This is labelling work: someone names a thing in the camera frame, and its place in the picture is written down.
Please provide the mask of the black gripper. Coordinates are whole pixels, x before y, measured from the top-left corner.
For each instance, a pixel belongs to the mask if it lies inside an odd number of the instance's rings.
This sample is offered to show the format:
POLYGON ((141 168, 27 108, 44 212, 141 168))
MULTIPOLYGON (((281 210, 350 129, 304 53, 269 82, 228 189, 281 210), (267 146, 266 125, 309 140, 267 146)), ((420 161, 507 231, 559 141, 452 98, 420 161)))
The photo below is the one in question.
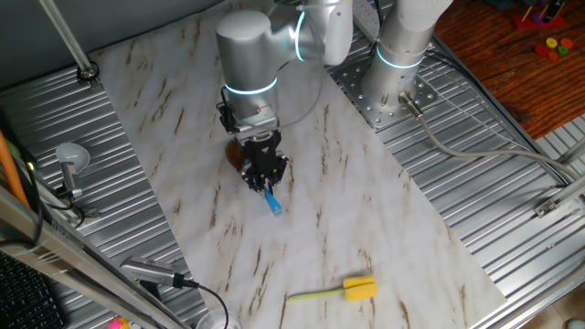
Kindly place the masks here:
POLYGON ((264 179, 261 175, 266 176, 270 186, 276 186, 282 181, 289 158, 277 155, 281 139, 281 133, 276 130, 260 139, 249 139, 242 145, 245 161, 240 168, 240 175, 250 190, 264 190, 264 179))

